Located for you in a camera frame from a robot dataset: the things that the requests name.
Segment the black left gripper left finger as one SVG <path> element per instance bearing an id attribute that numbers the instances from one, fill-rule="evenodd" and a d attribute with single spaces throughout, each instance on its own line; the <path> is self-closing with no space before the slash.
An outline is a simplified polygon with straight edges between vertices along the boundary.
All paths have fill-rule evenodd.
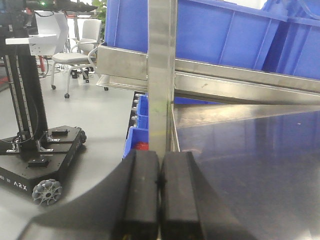
<path id="1" fill-rule="evenodd" d="M 20 240 L 155 240 L 159 160 L 132 149 L 95 187 L 30 220 Z"/>

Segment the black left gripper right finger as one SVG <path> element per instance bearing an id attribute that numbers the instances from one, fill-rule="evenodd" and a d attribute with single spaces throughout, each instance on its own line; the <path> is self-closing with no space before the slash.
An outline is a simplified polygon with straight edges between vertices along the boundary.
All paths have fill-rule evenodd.
<path id="1" fill-rule="evenodd" d="M 160 176 L 162 239 L 255 239 L 210 186 L 191 152 L 166 153 Z"/>

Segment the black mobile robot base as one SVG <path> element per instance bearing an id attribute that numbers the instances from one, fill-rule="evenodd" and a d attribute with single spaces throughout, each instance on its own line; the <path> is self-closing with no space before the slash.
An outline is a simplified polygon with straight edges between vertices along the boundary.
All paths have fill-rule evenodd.
<path id="1" fill-rule="evenodd" d="M 50 206 L 62 197 L 64 177 L 87 137 L 80 127 L 48 127 L 36 58 L 27 46 L 6 43 L 26 36 L 23 28 L 0 27 L 0 55 L 18 125 L 15 136 L 0 142 L 0 182 Z"/>

